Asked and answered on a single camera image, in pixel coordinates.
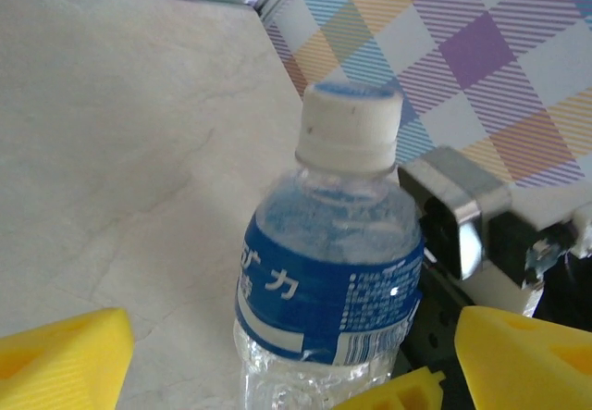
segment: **water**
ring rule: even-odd
[[[413,199],[393,180],[386,178],[343,179],[302,169],[278,182],[257,208],[254,218],[256,227],[266,239],[299,256],[334,264],[333,267],[364,270],[368,269],[364,267],[384,266],[386,262],[401,259],[413,251],[415,254],[418,251],[421,253],[421,247],[418,248],[421,232]],[[251,299],[255,296],[256,270],[265,263],[258,264],[256,256],[249,259],[248,254],[252,255],[253,249],[247,247],[247,250],[251,252],[247,251],[243,256],[244,271],[239,295],[246,292],[245,296]],[[413,270],[407,271],[406,283],[398,281],[396,276],[390,278],[390,295],[405,294],[411,301],[419,278],[417,257],[413,263],[417,267],[413,266]],[[288,275],[297,272],[296,268],[291,265]],[[327,279],[323,281],[322,285],[333,282]],[[246,290],[243,288],[245,282],[248,287]],[[303,285],[301,279],[298,288],[304,288]],[[288,286],[288,283],[282,284],[279,291],[289,296]],[[271,290],[275,286],[269,281],[266,288]],[[278,299],[277,302],[281,306],[291,304],[289,300],[281,302]],[[398,346],[411,325],[410,321],[403,319],[392,325],[387,344],[382,343],[383,338],[382,348],[376,349],[371,358],[346,366],[300,362],[315,360],[316,356],[321,362],[326,362],[326,354],[316,350],[302,349],[300,357],[290,354],[292,359],[273,354],[250,337],[239,321],[235,322],[234,337],[242,359],[240,407],[249,410],[326,409],[385,382],[390,377]],[[365,353],[372,352],[373,347],[370,347]],[[362,359],[360,354],[353,358]]]

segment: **bottle neck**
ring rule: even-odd
[[[394,171],[395,165],[395,152],[396,142],[386,145],[389,149],[388,154],[382,153],[380,165],[374,162],[373,165],[369,165],[368,159],[373,160],[373,155],[368,153],[353,153],[349,154],[345,152],[345,148],[341,147],[338,152],[339,158],[334,158],[324,161],[316,153],[308,155],[305,158],[299,149],[296,149],[295,157],[296,161],[304,168],[310,171],[320,172],[323,174],[331,174],[334,176],[341,177],[343,179],[380,179],[386,178]]]
[[[317,168],[301,167],[297,181],[310,195],[326,200],[344,202],[379,202],[396,181],[391,173],[368,177],[366,175],[340,175]]]

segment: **barcode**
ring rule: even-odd
[[[399,346],[407,334],[407,327],[407,321],[403,320],[388,329],[350,335],[345,365],[361,364]]]

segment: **white countertop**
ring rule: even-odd
[[[123,306],[120,409],[234,407],[242,234],[301,102],[256,14],[0,0],[0,335]]]

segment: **black mechanical part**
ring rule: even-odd
[[[537,230],[511,211],[492,218],[488,228],[489,259],[521,287],[536,287],[542,273],[557,263],[576,238],[569,224]]]
[[[429,365],[432,372],[441,371],[446,378],[440,382],[444,391],[442,410],[475,410],[473,398],[466,385],[463,369],[456,356],[435,362]]]
[[[461,277],[460,242],[456,217],[436,197],[424,205],[425,215],[420,219],[425,246],[456,279]]]
[[[401,350],[413,368],[455,356],[454,332],[464,306],[471,299],[454,286],[438,263],[424,262],[419,280],[424,295]]]
[[[534,317],[592,331],[592,257],[567,254],[545,273],[545,291]]]

